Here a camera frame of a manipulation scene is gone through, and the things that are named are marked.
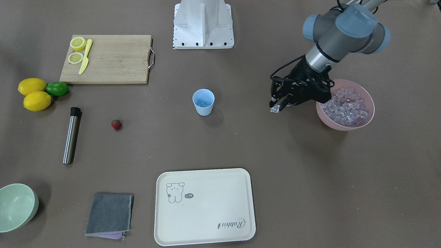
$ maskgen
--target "mint green bowl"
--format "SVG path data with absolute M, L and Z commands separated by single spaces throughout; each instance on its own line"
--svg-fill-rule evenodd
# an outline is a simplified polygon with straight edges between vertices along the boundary
M 24 184 L 10 184 L 0 189 L 0 233 L 28 223 L 38 209 L 37 194 Z

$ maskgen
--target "strawberry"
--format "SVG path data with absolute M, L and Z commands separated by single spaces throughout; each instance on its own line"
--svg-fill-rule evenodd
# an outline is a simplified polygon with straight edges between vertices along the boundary
M 117 131 L 121 128 L 122 124 L 119 120 L 112 120 L 112 128 Z

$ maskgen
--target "tray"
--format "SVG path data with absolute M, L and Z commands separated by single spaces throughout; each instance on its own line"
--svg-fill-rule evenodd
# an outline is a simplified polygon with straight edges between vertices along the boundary
M 246 170 L 177 171 L 158 177 L 154 237 L 159 245 L 243 241 L 255 232 Z

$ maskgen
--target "yellow knife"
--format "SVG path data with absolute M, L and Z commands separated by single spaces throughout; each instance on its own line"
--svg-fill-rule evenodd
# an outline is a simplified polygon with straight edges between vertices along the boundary
M 84 51 L 84 57 L 83 57 L 83 62 L 81 63 L 81 68 L 80 71 L 78 72 L 78 74 L 82 74 L 84 72 L 84 70 L 86 69 L 88 63 L 89 63 L 89 59 L 87 58 L 87 56 L 89 55 L 89 51 L 90 48 L 92 47 L 92 40 L 88 39 L 86 41 L 86 50 Z

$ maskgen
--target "plastic cup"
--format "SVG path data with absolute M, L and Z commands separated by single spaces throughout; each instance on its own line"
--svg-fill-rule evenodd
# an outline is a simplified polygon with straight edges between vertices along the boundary
M 207 116 L 213 110 L 214 94 L 207 89 L 197 90 L 193 94 L 193 103 L 198 114 Z
M 351 130 L 362 128 L 362 127 L 368 125 L 375 114 L 374 101 L 372 100 L 372 97 L 369 95 L 369 93 L 360 85 L 358 85 L 352 81 L 349 81 L 349 80 L 336 79 L 336 80 L 334 80 L 334 82 L 335 82 L 335 85 L 334 85 L 334 87 L 331 88 L 332 94 L 337 92 L 337 90 L 339 90 L 339 89 L 344 90 L 348 86 L 354 87 L 354 92 L 360 93 L 360 98 L 364 99 L 366 111 L 369 113 L 369 117 L 366 118 L 362 122 L 362 124 L 358 127 L 355 127 L 355 128 L 346 127 L 346 126 L 338 124 L 337 122 L 335 122 L 334 120 L 329 118 L 325 114 L 323 109 L 321 108 L 320 102 L 317 102 L 315 107 L 317 110 L 318 117 L 323 121 L 324 124 L 326 124 L 326 126 L 332 128 L 332 129 L 335 129 L 335 130 L 339 130 L 339 131 L 351 131 Z

